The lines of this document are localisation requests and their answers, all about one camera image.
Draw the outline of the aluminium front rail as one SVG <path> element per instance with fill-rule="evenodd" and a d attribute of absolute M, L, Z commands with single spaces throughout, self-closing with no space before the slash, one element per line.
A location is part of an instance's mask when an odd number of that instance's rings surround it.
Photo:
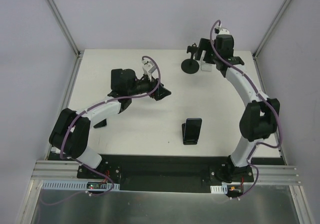
<path fill-rule="evenodd" d="M 302 181 L 295 166 L 256 165 L 259 171 L 258 185 L 301 186 Z M 32 180 L 88 181 L 78 178 L 79 164 L 74 161 L 37 161 L 33 169 Z"/>

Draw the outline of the blue phone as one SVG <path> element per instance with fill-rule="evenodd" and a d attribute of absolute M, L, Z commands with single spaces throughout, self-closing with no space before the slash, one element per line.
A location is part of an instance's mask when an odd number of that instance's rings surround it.
<path fill-rule="evenodd" d="M 200 136 L 202 118 L 187 118 L 184 126 L 183 139 L 186 142 L 197 142 Z"/>

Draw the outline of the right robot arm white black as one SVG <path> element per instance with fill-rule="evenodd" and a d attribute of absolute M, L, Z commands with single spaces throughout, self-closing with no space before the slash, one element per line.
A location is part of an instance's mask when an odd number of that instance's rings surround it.
<path fill-rule="evenodd" d="M 195 59 L 214 64 L 237 91 L 245 110 L 239 122 L 241 138 L 224 165 L 215 171 L 215 178 L 226 183 L 237 181 L 250 171 L 250 163 L 259 143 L 277 128 L 280 102 L 260 92 L 249 77 L 244 61 L 234 56 L 234 38 L 218 34 L 215 40 L 201 38 Z"/>

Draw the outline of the silver metal phone stand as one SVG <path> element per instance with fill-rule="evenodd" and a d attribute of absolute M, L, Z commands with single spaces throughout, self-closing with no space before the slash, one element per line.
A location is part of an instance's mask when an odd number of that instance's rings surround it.
<path fill-rule="evenodd" d="M 201 71 L 206 71 L 206 72 L 212 72 L 212 64 L 210 63 L 206 63 L 206 62 L 202 62 L 201 65 Z"/>

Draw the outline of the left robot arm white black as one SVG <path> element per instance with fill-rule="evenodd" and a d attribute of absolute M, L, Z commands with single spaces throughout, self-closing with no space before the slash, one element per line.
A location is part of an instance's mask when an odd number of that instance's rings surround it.
<path fill-rule="evenodd" d="M 49 137 L 52 146 L 87 165 L 89 174 L 96 179 L 105 175 L 106 161 L 88 146 L 90 130 L 105 127 L 107 118 L 124 112 L 134 96 L 149 96 L 159 101 L 171 95 L 158 79 L 147 74 L 138 79 L 132 69 L 113 69 L 110 86 L 106 99 L 92 107 L 82 111 L 64 109 Z"/>

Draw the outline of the black round-base clamp stand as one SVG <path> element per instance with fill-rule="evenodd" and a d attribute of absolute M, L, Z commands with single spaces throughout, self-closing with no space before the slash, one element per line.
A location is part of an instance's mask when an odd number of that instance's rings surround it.
<path fill-rule="evenodd" d="M 193 43 L 192 45 L 189 45 L 186 49 L 186 53 L 189 53 L 191 56 L 188 59 L 185 59 L 181 63 L 181 69 L 183 72 L 187 74 L 195 74 L 198 72 L 200 65 L 195 60 L 195 53 L 197 52 L 197 45 L 196 43 Z"/>

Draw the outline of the left aluminium frame post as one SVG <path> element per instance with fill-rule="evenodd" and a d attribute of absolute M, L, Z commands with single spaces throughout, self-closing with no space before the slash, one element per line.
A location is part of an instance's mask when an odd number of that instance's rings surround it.
<path fill-rule="evenodd" d="M 51 10 L 62 34 L 64 35 L 67 43 L 69 44 L 70 48 L 72 49 L 74 55 L 77 58 L 81 58 L 82 57 L 82 51 L 78 48 L 74 38 L 72 37 L 72 34 L 55 2 L 55 0 L 45 0 L 49 6 L 49 9 Z"/>

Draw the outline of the black folding phone stand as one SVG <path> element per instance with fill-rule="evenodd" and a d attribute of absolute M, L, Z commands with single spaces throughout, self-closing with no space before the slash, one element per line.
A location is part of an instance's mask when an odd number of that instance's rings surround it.
<path fill-rule="evenodd" d="M 197 145 L 200 137 L 201 126 L 183 123 L 182 142 L 184 145 Z"/>

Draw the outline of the aluminium frame post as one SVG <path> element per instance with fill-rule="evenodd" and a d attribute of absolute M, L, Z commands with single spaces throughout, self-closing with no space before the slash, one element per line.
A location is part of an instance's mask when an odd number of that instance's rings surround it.
<path fill-rule="evenodd" d="M 285 12 L 291 5 L 293 0 L 283 0 L 282 4 L 280 5 L 278 11 L 276 12 L 274 18 L 272 19 L 270 25 L 268 26 L 266 32 L 264 33 L 261 41 L 259 42 L 257 48 L 255 51 L 252 53 L 252 57 L 254 60 L 258 58 L 258 56 L 261 54 L 263 48 L 267 44 L 268 40 L 270 39 L 272 33 L 275 31 L 277 28 L 277 25 L 280 23 L 282 17 L 284 16 Z"/>
<path fill-rule="evenodd" d="M 74 38 L 72 37 L 72 34 L 55 2 L 55 0 L 45 0 L 49 6 L 49 9 L 51 10 L 62 34 L 64 35 L 67 43 L 69 44 L 70 48 L 72 49 L 74 55 L 77 58 L 81 58 L 82 57 L 82 51 L 78 48 Z"/>

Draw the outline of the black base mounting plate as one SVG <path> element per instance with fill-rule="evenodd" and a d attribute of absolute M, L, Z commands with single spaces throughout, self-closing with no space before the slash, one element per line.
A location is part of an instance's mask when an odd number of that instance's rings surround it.
<path fill-rule="evenodd" d="M 222 183 L 252 183 L 250 166 L 230 167 L 228 157 L 103 155 L 103 174 L 122 191 L 209 193 Z"/>

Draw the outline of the right aluminium frame post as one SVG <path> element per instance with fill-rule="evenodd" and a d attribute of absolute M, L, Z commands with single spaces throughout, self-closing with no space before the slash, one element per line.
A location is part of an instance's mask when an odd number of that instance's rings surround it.
<path fill-rule="evenodd" d="M 277 25 L 280 23 L 282 17 L 284 16 L 285 12 L 291 5 L 293 0 L 283 0 L 282 4 L 280 5 L 278 11 L 276 12 L 274 18 L 272 19 L 270 25 L 268 26 L 266 32 L 264 33 L 261 41 L 259 42 L 257 48 L 255 51 L 252 53 L 252 57 L 254 60 L 258 58 L 258 56 L 261 54 L 263 48 L 267 44 L 268 40 L 270 39 L 272 33 L 275 31 L 277 28 Z"/>

